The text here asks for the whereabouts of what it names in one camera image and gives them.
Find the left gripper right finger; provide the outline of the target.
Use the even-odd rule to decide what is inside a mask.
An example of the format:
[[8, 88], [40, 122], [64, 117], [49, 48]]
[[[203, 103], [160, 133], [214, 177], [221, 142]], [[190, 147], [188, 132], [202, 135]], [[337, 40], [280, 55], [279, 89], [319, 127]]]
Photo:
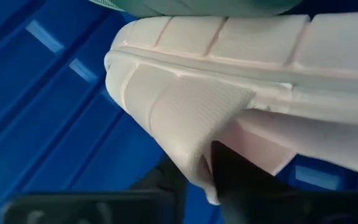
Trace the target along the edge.
[[358, 224], [358, 192], [296, 189], [219, 141], [211, 162], [226, 224]]

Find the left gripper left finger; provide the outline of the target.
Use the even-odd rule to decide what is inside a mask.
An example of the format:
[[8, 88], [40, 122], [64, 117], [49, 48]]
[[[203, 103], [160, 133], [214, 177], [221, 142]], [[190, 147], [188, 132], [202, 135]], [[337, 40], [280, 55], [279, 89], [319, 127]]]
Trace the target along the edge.
[[0, 224], [181, 224], [185, 193], [185, 177], [164, 159], [125, 190], [17, 195], [0, 209]]

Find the pink foam slide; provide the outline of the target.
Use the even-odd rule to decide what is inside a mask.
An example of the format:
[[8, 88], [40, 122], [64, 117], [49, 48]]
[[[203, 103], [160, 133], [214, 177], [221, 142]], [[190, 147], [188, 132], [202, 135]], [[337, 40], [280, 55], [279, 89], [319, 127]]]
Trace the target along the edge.
[[270, 174], [296, 155], [358, 172], [358, 13], [151, 17], [104, 58], [106, 88], [218, 204], [211, 142]]

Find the green foam slide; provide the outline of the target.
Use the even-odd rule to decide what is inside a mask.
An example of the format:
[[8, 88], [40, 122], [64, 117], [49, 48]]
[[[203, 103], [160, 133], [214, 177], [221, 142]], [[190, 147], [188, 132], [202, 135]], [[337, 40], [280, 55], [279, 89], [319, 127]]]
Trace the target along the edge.
[[89, 0], [136, 17], [157, 16], [274, 16], [303, 0]]

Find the blue plastic bin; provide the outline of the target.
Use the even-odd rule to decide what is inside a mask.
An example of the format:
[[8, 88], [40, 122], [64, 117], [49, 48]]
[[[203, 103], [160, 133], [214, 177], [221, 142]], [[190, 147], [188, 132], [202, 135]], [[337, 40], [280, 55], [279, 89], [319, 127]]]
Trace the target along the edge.
[[164, 157], [102, 84], [108, 42], [132, 20], [90, 0], [0, 0], [0, 207], [123, 189]]

